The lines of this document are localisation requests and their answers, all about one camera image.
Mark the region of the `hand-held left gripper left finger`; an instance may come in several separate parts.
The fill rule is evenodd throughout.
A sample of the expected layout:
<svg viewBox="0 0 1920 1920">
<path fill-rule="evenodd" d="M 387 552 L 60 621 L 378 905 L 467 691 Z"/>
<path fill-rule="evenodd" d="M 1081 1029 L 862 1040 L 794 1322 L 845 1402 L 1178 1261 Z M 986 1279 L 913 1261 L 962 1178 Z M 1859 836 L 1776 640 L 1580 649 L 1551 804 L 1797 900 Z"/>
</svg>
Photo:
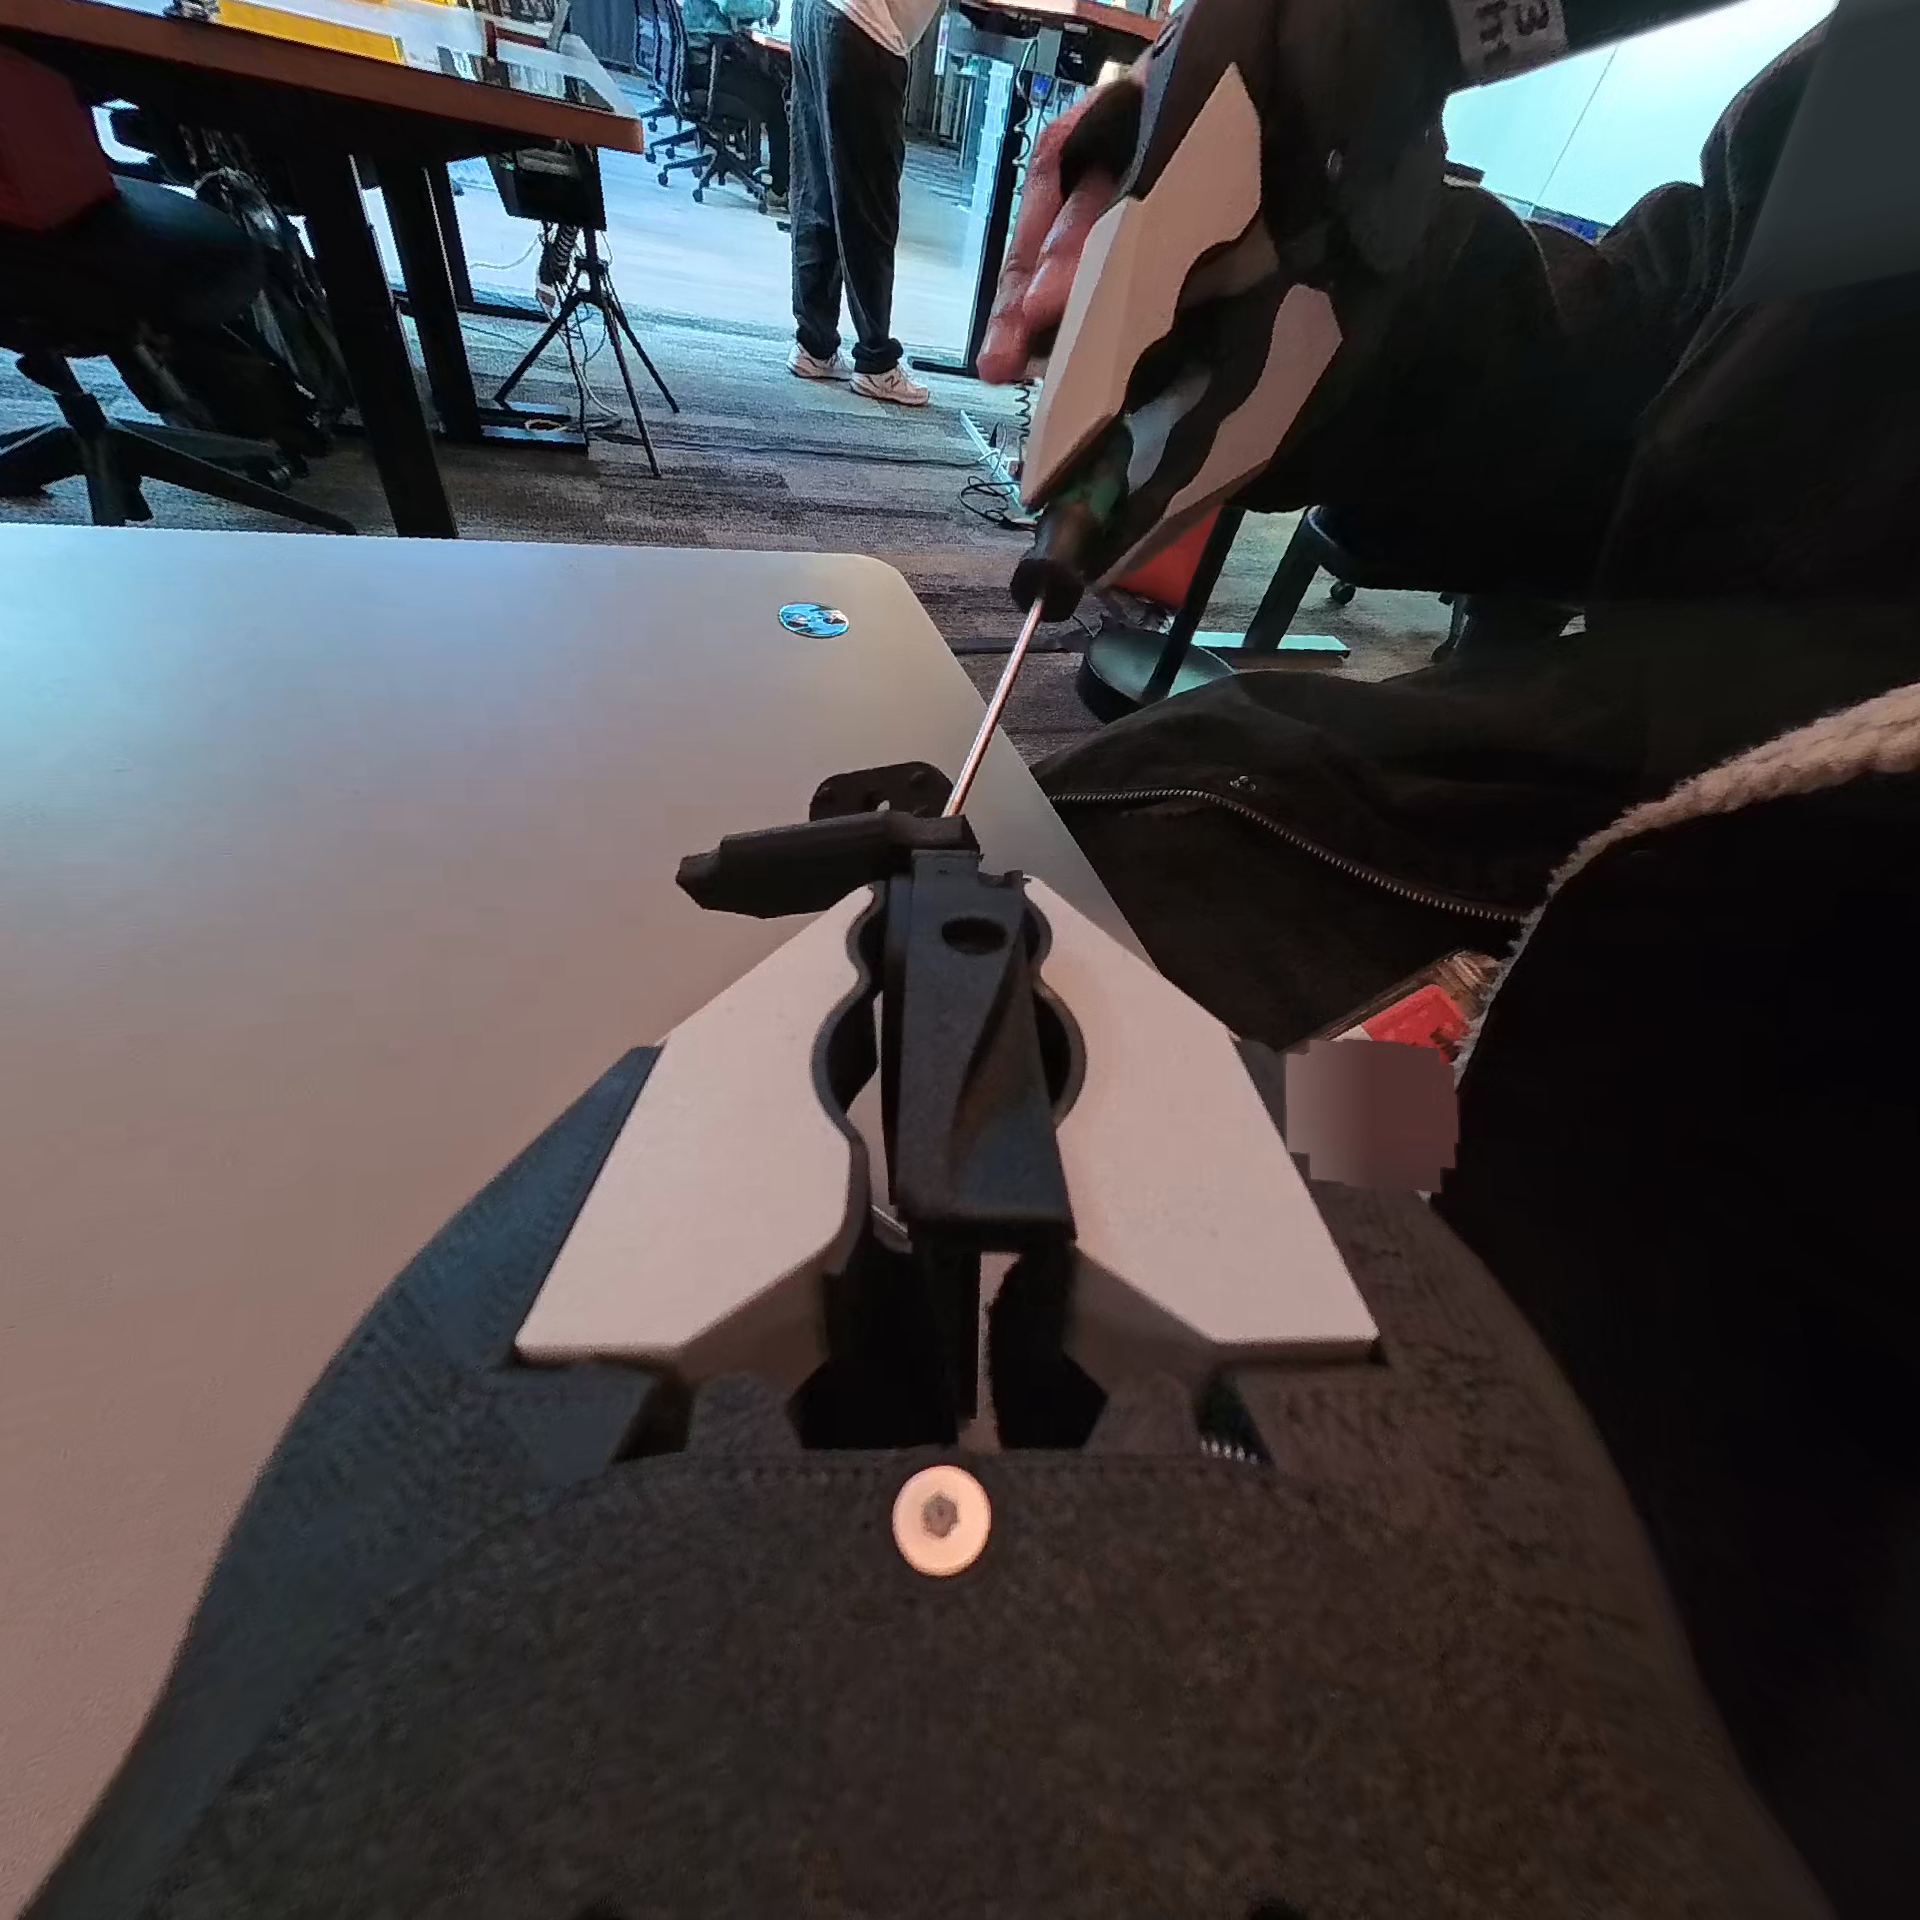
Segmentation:
<svg viewBox="0 0 1920 1920">
<path fill-rule="evenodd" d="M 820 1370 L 825 1279 L 867 1214 L 825 1090 L 874 892 L 836 905 L 679 1024 L 513 1336 L 528 1366 Z"/>
</svg>

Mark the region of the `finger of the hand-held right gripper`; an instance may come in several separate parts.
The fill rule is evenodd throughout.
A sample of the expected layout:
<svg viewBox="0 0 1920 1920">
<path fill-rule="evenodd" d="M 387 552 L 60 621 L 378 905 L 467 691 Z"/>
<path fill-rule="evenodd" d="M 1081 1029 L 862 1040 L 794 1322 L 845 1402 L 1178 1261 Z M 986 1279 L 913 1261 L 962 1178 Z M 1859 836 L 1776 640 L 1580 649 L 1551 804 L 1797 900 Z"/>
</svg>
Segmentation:
<svg viewBox="0 0 1920 1920">
<path fill-rule="evenodd" d="M 1132 419 L 1128 503 L 1164 507 L 1196 476 L 1224 400 L 1202 345 L 1217 310 L 1270 297 L 1260 227 L 1260 104 L 1237 62 L 1137 62 L 1051 130 L 1062 183 L 1114 178 L 1040 380 L 1021 457 L 1021 503 L 1040 507 L 1104 427 Z"/>
<path fill-rule="evenodd" d="M 1340 331 L 1327 295 L 1286 291 L 1251 393 L 1212 431 L 1201 468 L 1170 493 L 1155 527 L 1117 554 L 1109 585 L 1185 538 L 1191 523 L 1224 507 L 1270 464 L 1339 346 Z"/>
</svg>

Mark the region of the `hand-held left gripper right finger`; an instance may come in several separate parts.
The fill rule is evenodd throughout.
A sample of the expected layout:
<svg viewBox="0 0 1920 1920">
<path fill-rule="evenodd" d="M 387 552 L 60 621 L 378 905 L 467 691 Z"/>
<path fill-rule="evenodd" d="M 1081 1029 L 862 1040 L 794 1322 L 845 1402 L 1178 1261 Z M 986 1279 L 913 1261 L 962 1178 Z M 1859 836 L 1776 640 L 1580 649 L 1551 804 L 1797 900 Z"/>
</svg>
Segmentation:
<svg viewBox="0 0 1920 1920">
<path fill-rule="evenodd" d="M 1037 982 L 1079 1079 L 1055 1136 L 1079 1370 L 1362 1362 L 1379 1339 L 1235 1036 L 1043 883 Z"/>
</svg>

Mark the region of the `green black handle screwdriver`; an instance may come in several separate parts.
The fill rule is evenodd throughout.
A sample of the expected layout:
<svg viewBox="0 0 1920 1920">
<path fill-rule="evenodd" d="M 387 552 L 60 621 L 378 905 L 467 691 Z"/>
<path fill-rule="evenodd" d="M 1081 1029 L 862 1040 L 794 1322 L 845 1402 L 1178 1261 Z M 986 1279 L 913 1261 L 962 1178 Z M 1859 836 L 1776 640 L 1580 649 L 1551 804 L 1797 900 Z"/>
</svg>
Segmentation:
<svg viewBox="0 0 1920 1920">
<path fill-rule="evenodd" d="M 1132 419 L 1118 415 L 1043 493 L 1043 503 L 1035 510 L 1035 538 L 1012 576 L 1012 598 L 1021 612 L 1021 626 L 952 780 L 943 821 L 962 817 L 1035 633 L 1071 621 L 1114 554 L 1117 526 L 1131 493 L 1132 442 Z"/>
</svg>

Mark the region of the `black plastic bracket part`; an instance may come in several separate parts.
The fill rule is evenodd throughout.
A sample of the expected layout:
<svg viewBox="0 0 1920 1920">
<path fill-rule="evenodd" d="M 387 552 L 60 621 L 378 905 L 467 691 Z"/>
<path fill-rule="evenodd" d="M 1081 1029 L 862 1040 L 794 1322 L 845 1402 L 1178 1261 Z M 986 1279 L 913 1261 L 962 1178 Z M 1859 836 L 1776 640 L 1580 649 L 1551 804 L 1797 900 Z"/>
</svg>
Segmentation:
<svg viewBox="0 0 1920 1920">
<path fill-rule="evenodd" d="M 1037 990 L 1050 934 L 1024 876 L 981 860 L 952 781 L 913 760 L 830 777 L 801 826 L 725 836 L 675 876 L 702 913 L 755 919 L 874 890 L 855 952 L 890 1203 L 948 1317 L 975 1306 L 985 1255 L 1073 1237 L 1055 1130 L 1075 1045 Z"/>
</svg>

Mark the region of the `person's right forearm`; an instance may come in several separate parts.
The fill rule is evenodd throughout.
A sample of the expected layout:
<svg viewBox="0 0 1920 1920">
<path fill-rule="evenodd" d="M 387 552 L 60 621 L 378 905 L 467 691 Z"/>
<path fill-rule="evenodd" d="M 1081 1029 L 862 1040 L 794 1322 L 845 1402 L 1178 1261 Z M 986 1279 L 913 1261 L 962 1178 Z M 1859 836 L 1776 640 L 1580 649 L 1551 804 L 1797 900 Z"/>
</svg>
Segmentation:
<svg viewBox="0 0 1920 1920">
<path fill-rule="evenodd" d="M 1448 188 L 1375 358 L 1247 503 L 1439 588 L 1584 588 L 1690 327 L 1696 212 L 1670 183 L 1582 242 Z"/>
</svg>

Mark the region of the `white desk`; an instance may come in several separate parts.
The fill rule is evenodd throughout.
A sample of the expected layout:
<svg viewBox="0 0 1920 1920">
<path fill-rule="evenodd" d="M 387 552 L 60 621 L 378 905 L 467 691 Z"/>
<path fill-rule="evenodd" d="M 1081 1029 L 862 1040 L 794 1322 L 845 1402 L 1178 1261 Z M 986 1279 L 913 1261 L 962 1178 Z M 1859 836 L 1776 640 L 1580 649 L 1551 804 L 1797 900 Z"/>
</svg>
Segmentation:
<svg viewBox="0 0 1920 1920">
<path fill-rule="evenodd" d="M 513 1353 L 793 932 L 679 860 L 979 717 L 875 561 L 2 535 L 6 1919 L 1155 1906 L 910 1460 Z"/>
</svg>

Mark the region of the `person's right hand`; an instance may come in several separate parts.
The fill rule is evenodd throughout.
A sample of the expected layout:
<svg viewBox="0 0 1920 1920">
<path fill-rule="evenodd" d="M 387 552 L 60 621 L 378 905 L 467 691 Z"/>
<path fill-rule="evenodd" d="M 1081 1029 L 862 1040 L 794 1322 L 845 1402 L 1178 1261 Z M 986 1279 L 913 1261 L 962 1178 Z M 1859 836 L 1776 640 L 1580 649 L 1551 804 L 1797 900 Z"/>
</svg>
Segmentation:
<svg viewBox="0 0 1920 1920">
<path fill-rule="evenodd" d="M 1051 356 L 1090 234 L 1114 201 L 1114 178 L 1101 168 L 1085 168 L 1071 188 L 1062 183 L 1056 132 L 1045 130 L 1029 158 L 975 352 L 975 377 L 990 388 L 1020 384 Z"/>
</svg>

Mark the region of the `red box with metal latch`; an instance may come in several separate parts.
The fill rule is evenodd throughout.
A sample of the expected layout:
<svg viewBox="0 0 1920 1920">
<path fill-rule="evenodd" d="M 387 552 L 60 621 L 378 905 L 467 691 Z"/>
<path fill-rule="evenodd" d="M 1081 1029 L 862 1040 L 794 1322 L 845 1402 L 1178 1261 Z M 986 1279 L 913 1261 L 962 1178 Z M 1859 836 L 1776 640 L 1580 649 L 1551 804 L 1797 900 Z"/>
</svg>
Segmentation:
<svg viewBox="0 0 1920 1920">
<path fill-rule="evenodd" d="M 1375 995 L 1340 1042 L 1411 1045 L 1457 1060 L 1501 980 L 1501 959 L 1455 949 Z"/>
</svg>

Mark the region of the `black office chair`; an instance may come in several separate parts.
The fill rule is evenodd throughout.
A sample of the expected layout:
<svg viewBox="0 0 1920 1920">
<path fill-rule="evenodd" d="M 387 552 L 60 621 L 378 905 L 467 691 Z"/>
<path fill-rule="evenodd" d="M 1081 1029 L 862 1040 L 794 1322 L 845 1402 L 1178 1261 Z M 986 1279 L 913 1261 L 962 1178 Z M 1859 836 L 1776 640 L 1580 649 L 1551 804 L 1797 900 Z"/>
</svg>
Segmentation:
<svg viewBox="0 0 1920 1920">
<path fill-rule="evenodd" d="M 695 158 L 659 166 L 698 170 L 693 201 L 736 183 L 760 214 L 786 214 L 790 123 L 785 81 L 751 38 L 774 32 L 780 4 L 653 4 L 657 80 Z"/>
</svg>

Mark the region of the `black tripod stand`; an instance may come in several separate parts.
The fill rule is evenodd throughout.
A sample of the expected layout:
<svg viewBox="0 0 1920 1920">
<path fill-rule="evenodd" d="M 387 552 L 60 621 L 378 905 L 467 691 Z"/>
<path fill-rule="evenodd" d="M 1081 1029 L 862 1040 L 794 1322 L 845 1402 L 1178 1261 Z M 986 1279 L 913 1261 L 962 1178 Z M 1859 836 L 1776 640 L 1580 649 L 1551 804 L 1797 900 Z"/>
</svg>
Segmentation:
<svg viewBox="0 0 1920 1920">
<path fill-rule="evenodd" d="M 671 415 L 679 415 L 679 400 L 666 384 L 666 377 L 653 369 L 648 352 L 638 341 L 638 331 L 630 326 L 620 293 L 610 281 L 610 258 L 603 247 L 605 237 L 605 193 L 601 176 L 601 154 L 582 143 L 544 143 L 530 150 L 511 150 L 487 158 L 495 191 L 499 193 L 502 208 L 522 222 L 540 227 L 540 261 L 561 253 L 560 261 L 560 293 L 555 307 L 545 312 L 545 323 L 532 350 L 528 350 L 513 370 L 499 381 L 492 395 L 492 411 L 499 418 L 513 418 L 528 423 L 511 399 L 536 369 L 536 364 L 560 345 L 574 377 L 576 418 L 583 439 L 593 439 L 590 423 L 590 393 L 586 369 L 593 364 L 593 346 L 586 341 L 593 326 L 586 314 L 598 318 L 601 345 L 610 352 L 610 365 L 624 391 L 624 415 L 610 415 L 603 425 L 610 425 L 610 437 L 620 439 L 624 427 L 632 427 L 638 446 L 645 457 L 645 468 L 659 480 L 659 457 L 652 443 L 652 433 L 638 407 L 638 393 L 632 384 L 632 365 L 645 373 L 657 388 Z"/>
</svg>

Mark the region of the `brown top table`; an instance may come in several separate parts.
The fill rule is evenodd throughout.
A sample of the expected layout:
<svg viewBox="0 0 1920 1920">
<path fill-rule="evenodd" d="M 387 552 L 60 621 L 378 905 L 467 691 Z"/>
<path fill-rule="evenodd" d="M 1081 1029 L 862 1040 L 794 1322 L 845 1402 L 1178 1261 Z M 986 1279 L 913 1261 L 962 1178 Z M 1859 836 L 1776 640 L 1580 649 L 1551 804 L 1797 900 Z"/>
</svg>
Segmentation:
<svg viewBox="0 0 1920 1920">
<path fill-rule="evenodd" d="M 333 4 L 338 22 L 425 47 L 429 62 L 375 61 L 172 4 L 6 4 L 2 42 L 84 92 L 163 123 L 240 135 L 295 188 L 327 314 L 396 535 L 460 534 L 437 446 L 492 439 L 467 370 L 449 254 L 426 168 L 570 143 L 643 151 L 643 128 L 590 50 L 540 58 L 593 92 L 488 85 L 446 70 L 437 50 L 479 58 L 484 19 L 453 5 Z"/>
</svg>

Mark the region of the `yellow plastic tray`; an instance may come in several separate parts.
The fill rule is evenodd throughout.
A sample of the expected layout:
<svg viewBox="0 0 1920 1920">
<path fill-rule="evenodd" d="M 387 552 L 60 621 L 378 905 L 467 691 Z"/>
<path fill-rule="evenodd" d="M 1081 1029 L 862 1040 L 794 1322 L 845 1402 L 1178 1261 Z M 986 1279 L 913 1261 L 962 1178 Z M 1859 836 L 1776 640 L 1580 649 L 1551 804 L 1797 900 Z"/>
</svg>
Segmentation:
<svg viewBox="0 0 1920 1920">
<path fill-rule="evenodd" d="M 437 4 L 210 4 L 210 19 L 277 45 L 437 70 L 446 9 Z"/>
</svg>

